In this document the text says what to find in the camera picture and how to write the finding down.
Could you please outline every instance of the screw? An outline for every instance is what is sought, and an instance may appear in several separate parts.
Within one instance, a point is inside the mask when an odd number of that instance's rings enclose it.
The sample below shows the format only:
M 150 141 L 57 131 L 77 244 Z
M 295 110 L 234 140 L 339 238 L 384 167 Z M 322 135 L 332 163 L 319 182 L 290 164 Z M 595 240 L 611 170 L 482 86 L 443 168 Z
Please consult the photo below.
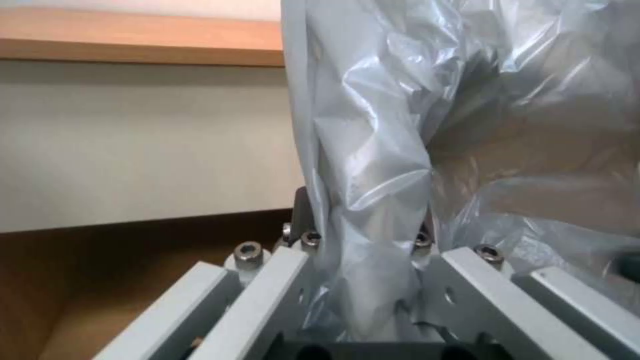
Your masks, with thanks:
M 489 244 L 479 244 L 474 247 L 474 252 L 490 265 L 500 268 L 504 262 L 504 256 L 497 247 Z
M 236 267 L 240 270 L 254 270 L 262 265 L 262 245 L 256 241 L 246 241 L 234 249 Z
M 421 231 L 415 237 L 415 241 L 413 242 L 413 253 L 416 255 L 427 255 L 431 252 L 432 245 L 432 237 L 424 231 Z
M 315 251 L 320 247 L 322 236 L 316 231 L 306 231 L 300 236 L 300 244 L 304 251 Z
M 282 224 L 282 239 L 289 241 L 289 237 L 291 237 L 291 223 L 285 222 Z

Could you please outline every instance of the plastic bag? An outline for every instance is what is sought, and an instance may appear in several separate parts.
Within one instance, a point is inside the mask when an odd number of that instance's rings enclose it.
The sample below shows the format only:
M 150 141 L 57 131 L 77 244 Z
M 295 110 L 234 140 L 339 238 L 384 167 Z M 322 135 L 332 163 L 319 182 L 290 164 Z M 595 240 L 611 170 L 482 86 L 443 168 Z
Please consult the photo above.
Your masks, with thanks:
M 633 0 L 283 0 L 324 238 L 306 327 L 418 336 L 410 252 L 428 209 L 442 250 L 491 242 L 567 264 L 637 311 L 634 284 L 573 258 L 640 245 L 639 15 Z

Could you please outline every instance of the wooden shelf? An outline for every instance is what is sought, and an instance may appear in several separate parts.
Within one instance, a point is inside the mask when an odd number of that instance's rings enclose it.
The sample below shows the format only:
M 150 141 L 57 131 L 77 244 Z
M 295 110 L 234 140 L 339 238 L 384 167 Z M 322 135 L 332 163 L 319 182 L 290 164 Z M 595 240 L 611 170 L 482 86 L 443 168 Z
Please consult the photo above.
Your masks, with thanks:
M 284 66 L 273 21 L 0 9 L 0 58 Z

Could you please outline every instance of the white wall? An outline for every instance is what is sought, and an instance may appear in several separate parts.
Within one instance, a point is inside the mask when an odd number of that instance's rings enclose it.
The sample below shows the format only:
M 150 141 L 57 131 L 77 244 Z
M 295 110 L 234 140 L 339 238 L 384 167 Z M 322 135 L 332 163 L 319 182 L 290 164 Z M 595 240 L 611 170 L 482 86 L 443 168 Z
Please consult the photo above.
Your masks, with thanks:
M 280 0 L 0 0 L 0 7 L 3 6 L 46 6 L 158 15 L 280 20 Z
M 283 69 L 0 61 L 0 232 L 287 208 Z

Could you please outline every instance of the metal bracket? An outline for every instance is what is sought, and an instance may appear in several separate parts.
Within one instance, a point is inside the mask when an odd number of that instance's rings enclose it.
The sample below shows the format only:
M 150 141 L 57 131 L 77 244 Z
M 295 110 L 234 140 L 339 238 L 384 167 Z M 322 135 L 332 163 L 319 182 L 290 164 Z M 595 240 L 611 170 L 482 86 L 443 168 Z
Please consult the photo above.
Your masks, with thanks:
M 237 274 L 198 262 L 94 360 L 176 360 L 240 293 Z
M 425 271 L 426 320 L 460 341 L 489 336 L 517 359 L 606 359 L 468 248 L 443 253 Z
M 640 358 L 640 320 L 576 278 L 549 267 L 513 282 L 613 359 Z
M 293 335 L 312 296 L 307 260 L 279 247 L 189 359 L 261 359 L 279 334 Z

